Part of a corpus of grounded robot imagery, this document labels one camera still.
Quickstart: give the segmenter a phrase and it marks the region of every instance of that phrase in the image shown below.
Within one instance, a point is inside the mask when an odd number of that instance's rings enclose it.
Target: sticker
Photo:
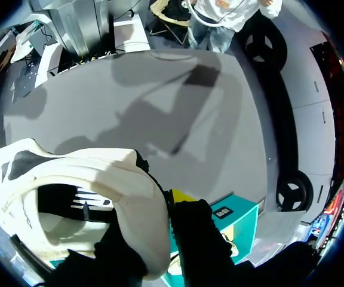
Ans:
[[[215,210],[213,212],[213,214],[216,215],[220,219],[224,219],[224,218],[226,218],[228,215],[230,215],[232,213],[233,213],[233,210],[229,209],[226,206],[223,206],[223,207],[221,207],[218,210]]]

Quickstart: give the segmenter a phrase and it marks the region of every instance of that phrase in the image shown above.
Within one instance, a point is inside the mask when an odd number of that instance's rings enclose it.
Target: yellow label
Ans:
[[[187,196],[185,193],[175,188],[172,188],[172,194],[174,202],[196,201],[193,197]]]

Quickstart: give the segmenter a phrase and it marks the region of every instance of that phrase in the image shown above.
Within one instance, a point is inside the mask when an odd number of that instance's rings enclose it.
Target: cable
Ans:
[[[114,21],[115,21],[115,20],[118,20],[119,18],[123,17],[123,16],[126,15],[128,12],[130,12],[133,8],[135,8],[135,6],[136,6],[137,4],[140,3],[140,1],[141,1],[141,0],[138,0],[138,1],[135,3],[135,5],[133,5],[130,9],[128,9],[128,10],[127,10],[126,12],[124,12],[123,14],[121,14],[119,17],[116,17],[116,18],[114,19]]]
[[[124,44],[120,44],[118,46],[116,46],[116,49],[119,48],[119,47],[122,47],[122,46],[125,46],[125,45],[129,45],[129,44],[148,44],[147,42],[129,42],[129,43],[124,43]]]
[[[45,30],[45,32],[43,32],[42,28],[45,29],[45,25],[41,25],[40,30],[41,30],[42,34],[45,35],[46,41],[48,41],[47,37],[52,38],[53,36],[51,36],[51,35],[49,35],[49,34],[46,34],[46,33],[45,33],[46,30]]]

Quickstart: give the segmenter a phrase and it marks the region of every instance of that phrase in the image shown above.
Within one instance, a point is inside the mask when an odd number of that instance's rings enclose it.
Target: black wheel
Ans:
[[[285,66],[287,46],[280,30],[266,17],[255,14],[240,32],[239,41],[249,60],[257,68]]]
[[[303,173],[286,176],[278,184],[276,201],[281,211],[309,210],[313,199],[312,185]]]

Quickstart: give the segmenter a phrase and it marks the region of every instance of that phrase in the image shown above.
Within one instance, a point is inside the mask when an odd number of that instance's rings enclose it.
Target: person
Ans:
[[[169,205],[186,286],[273,286],[278,280],[284,285],[303,286],[320,260],[311,238],[292,243],[258,267],[249,261],[235,265],[232,245],[216,228],[213,211],[205,200]],[[94,245],[95,259],[69,251],[70,255],[45,279],[43,286],[141,286],[147,274],[146,265],[127,245],[116,213],[114,217],[106,234]]]
[[[221,27],[211,28],[191,17],[188,27],[186,48],[197,49],[208,35],[207,50],[225,53],[236,32],[258,10],[267,18],[277,17],[280,13],[282,0],[187,0],[195,3],[194,10],[201,20]]]

